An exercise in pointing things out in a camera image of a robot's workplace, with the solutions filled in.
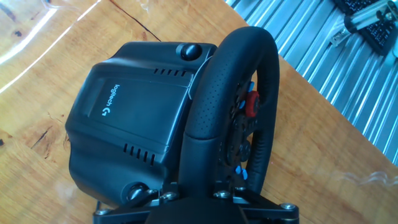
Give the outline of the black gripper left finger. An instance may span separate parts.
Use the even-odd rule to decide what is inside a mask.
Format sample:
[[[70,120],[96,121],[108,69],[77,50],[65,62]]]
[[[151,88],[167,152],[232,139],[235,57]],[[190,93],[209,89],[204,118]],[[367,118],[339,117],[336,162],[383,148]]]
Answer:
[[[167,184],[169,191],[162,189],[149,189],[142,184],[137,184],[127,194],[127,202],[118,208],[100,208],[93,214],[93,224],[130,224],[145,223],[151,210],[159,205],[172,202],[179,198],[178,185]]]

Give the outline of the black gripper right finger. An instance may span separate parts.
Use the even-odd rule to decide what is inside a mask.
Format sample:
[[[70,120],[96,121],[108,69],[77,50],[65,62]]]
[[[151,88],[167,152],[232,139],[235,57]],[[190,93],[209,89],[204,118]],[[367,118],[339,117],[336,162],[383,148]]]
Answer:
[[[245,223],[299,224],[299,208],[292,203],[276,204],[245,187],[232,192],[219,190],[214,198],[232,202],[239,208]]]

